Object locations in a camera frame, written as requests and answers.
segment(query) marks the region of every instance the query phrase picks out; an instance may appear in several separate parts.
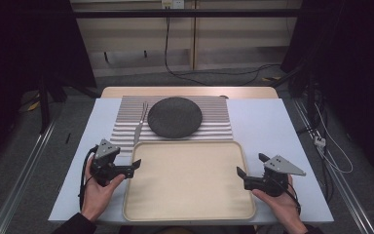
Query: placemat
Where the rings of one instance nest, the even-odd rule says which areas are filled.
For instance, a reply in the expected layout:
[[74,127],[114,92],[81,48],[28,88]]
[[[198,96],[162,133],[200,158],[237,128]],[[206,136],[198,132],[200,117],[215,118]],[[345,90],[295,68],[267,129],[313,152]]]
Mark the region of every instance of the placemat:
[[[116,123],[110,138],[111,143],[118,144],[121,147],[119,156],[131,156],[133,150],[134,130],[138,125],[141,113],[142,103],[148,102],[148,111],[158,101],[170,97],[123,97],[120,109],[117,114]],[[188,96],[182,97],[192,100],[202,110],[203,121],[200,127],[192,135],[169,139],[157,136],[151,131],[147,123],[147,116],[144,119],[139,142],[159,141],[159,140],[232,140],[233,133],[230,125],[229,112],[227,109],[226,98],[208,97],[208,96]]]

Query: beige tray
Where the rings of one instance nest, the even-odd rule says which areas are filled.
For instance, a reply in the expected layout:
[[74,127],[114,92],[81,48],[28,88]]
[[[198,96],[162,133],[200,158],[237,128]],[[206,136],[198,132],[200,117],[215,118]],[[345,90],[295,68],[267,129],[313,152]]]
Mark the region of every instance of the beige tray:
[[135,146],[142,159],[130,179],[124,216],[130,221],[248,219],[256,208],[236,167],[246,171],[235,141],[155,141]]

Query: white tabletop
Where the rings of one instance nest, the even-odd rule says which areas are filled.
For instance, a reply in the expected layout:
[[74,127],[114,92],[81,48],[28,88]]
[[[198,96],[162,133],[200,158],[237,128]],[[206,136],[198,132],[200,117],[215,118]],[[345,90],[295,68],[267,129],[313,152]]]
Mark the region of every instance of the white tabletop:
[[[90,148],[103,139],[111,137],[112,129],[120,108],[120,98],[97,99],[87,127],[81,138],[76,155],[71,163],[65,182],[56,199],[49,221],[66,221],[79,212],[81,170]],[[324,223],[333,221],[332,214],[323,198],[318,182],[306,154],[300,144],[293,125],[281,99],[227,99],[234,140],[243,148],[249,176],[262,176],[263,164],[258,153],[270,157],[281,155],[307,173],[293,177],[299,202],[302,206],[301,219],[304,222]],[[129,165],[130,157],[118,156],[116,165]],[[98,219],[99,223],[118,225],[134,223],[123,216],[124,196],[127,189],[125,180],[115,191],[111,202]],[[257,212],[248,220],[172,221],[137,224],[268,224],[278,222],[270,208],[254,197]]]

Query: power adapter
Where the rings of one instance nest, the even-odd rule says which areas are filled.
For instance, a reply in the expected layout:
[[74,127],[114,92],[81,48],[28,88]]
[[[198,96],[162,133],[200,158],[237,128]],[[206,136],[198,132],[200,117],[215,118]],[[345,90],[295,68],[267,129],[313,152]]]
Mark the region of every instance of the power adapter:
[[326,145],[326,139],[320,136],[315,136],[314,145],[324,147]]

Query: person's right hand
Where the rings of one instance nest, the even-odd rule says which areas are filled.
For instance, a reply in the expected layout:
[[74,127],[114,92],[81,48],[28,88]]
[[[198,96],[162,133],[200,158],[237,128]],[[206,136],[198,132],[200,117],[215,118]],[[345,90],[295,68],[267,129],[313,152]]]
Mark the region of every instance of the person's right hand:
[[[289,184],[293,184],[293,179],[288,176]],[[288,186],[288,191],[294,196],[294,191],[291,186]],[[267,203],[272,209],[276,218],[286,228],[290,234],[306,233],[308,229],[302,223],[299,217],[299,213],[296,209],[296,204],[287,193],[282,193],[279,197],[271,197],[265,192],[253,189],[251,191],[254,196]]]

